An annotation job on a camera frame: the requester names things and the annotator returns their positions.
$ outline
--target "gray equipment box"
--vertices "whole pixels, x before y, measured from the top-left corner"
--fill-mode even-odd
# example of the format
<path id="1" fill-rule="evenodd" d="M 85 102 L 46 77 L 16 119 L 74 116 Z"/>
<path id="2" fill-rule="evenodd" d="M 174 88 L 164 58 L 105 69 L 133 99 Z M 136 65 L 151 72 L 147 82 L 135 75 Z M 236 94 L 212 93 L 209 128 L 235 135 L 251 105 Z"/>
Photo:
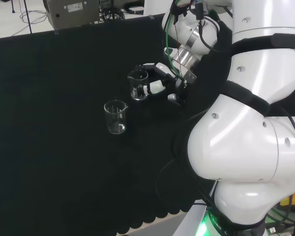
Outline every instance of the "gray equipment box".
<path id="1" fill-rule="evenodd" d="M 65 29 L 99 20 L 98 0 L 43 0 L 50 24 Z"/>

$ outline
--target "black strap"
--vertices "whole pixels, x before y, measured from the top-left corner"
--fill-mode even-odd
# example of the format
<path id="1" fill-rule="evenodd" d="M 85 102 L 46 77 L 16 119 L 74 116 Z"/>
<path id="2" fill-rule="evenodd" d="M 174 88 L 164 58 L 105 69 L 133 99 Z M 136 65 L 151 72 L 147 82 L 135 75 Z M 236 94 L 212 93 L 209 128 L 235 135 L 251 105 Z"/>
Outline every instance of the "black strap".
<path id="1" fill-rule="evenodd" d="M 232 81 L 226 81 L 222 87 L 221 94 L 255 109 L 264 116 L 266 116 L 269 112 L 270 104 L 267 101 L 254 95 L 250 90 Z"/>
<path id="2" fill-rule="evenodd" d="M 232 45 L 232 56 L 256 50 L 290 48 L 295 49 L 295 34 L 275 33 L 270 36 L 245 38 Z"/>
<path id="3" fill-rule="evenodd" d="M 178 16 L 182 15 L 186 16 L 187 11 L 188 11 L 189 5 L 179 7 L 175 4 L 175 1 L 172 2 L 171 8 L 170 8 L 170 13 L 175 16 L 173 24 L 175 25 L 178 21 Z"/>

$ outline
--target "green light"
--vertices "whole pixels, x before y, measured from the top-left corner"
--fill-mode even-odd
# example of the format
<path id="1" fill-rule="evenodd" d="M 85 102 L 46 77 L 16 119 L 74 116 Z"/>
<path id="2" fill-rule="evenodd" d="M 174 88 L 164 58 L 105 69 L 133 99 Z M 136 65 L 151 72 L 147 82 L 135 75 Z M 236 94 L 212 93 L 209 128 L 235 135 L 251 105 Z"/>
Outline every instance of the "green light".
<path id="1" fill-rule="evenodd" d="M 202 222 L 197 229 L 196 236 L 204 236 L 206 231 L 207 231 L 207 226 L 204 222 Z"/>

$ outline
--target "yellow object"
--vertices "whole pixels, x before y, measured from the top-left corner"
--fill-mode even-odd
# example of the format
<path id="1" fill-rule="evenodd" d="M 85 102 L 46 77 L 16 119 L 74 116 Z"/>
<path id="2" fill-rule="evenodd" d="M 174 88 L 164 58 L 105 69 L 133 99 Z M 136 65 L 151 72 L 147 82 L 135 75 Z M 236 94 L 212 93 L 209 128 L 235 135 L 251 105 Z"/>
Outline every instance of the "yellow object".
<path id="1" fill-rule="evenodd" d="M 280 202 L 280 206 L 281 207 L 288 207 L 289 202 L 290 202 L 290 198 L 285 198 Z M 295 206 L 295 194 L 293 194 L 292 206 Z"/>

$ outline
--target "glass beaker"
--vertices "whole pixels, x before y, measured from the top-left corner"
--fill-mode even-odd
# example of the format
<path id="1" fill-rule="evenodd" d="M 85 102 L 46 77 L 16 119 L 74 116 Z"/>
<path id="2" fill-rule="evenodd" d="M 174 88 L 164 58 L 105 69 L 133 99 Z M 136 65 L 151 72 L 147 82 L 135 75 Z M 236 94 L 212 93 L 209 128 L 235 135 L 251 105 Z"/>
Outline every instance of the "glass beaker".
<path id="1" fill-rule="evenodd" d="M 131 85 L 131 97 L 136 101 L 147 98 L 148 73 L 145 70 L 134 70 L 128 75 Z"/>
<path id="2" fill-rule="evenodd" d="M 125 102 L 112 100 L 104 105 L 106 114 L 107 129 L 112 134 L 121 134 L 126 130 L 126 109 Z"/>

